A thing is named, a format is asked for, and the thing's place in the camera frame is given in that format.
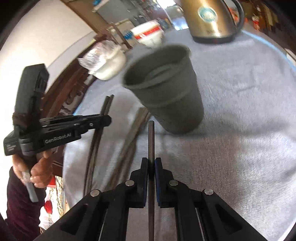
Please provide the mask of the dark maroon left sleeve forearm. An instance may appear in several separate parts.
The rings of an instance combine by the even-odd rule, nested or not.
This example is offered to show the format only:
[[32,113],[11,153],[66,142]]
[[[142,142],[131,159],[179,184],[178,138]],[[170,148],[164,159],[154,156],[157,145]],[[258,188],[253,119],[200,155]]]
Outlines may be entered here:
[[39,202],[31,202],[25,185],[15,175],[13,169],[9,172],[7,185],[7,218],[4,220],[8,233],[16,240],[34,240],[40,233],[40,210],[45,204],[46,192],[41,194]]

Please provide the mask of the person's left hand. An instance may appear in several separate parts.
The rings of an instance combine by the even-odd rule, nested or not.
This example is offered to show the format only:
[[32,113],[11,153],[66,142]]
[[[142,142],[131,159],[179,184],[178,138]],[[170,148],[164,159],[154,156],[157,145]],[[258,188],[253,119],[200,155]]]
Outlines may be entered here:
[[[31,169],[30,177],[31,183],[33,183],[36,188],[46,188],[53,177],[53,161],[50,159],[52,154],[52,150],[47,150],[38,154],[40,159]],[[15,175],[25,184],[22,173],[27,170],[27,166],[18,155],[12,155],[12,161]]]

